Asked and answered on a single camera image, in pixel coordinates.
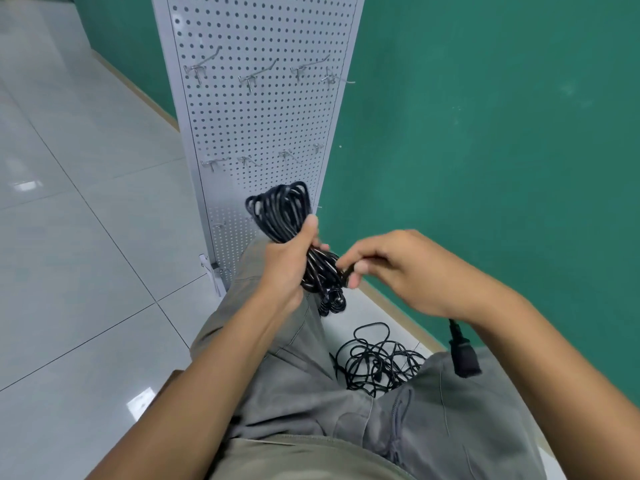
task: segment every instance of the forearm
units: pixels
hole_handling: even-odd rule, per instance
[[[279,313],[256,292],[88,478],[202,480],[273,341]]]
[[[640,477],[640,411],[523,297],[497,287],[469,320],[572,479]]]

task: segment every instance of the cable connector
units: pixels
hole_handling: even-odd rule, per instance
[[[455,320],[449,320],[449,329],[451,330],[451,359],[453,361],[453,370],[458,377],[467,379],[482,374],[476,351],[471,346],[469,339],[462,335],[460,325]]]

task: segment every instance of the pegboard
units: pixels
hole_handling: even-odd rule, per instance
[[[302,180],[317,207],[364,0],[153,1],[209,256],[228,288],[257,232],[247,197]]]

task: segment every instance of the hand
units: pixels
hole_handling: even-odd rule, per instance
[[[421,313],[469,322],[505,287],[414,230],[358,241],[336,265],[346,269],[354,263],[349,288],[371,274]]]
[[[276,299],[282,307],[283,317],[289,316],[302,302],[300,282],[307,266],[307,251],[311,246],[329,249],[327,244],[322,244],[318,239],[318,219],[313,214],[307,216],[300,233],[289,242],[267,244],[259,290]]]

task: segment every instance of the pant leg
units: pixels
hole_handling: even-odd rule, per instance
[[[256,290],[267,243],[267,237],[259,234],[244,251],[228,293],[191,346],[192,358]],[[370,397],[347,391],[335,380],[316,300],[305,293],[247,387],[228,438],[286,433],[332,436],[361,445],[371,408]]]
[[[395,440],[399,463],[418,479],[546,478],[531,413],[491,352],[476,352],[480,376],[458,377],[451,355],[437,353],[382,396],[389,426],[371,448],[384,451]]]

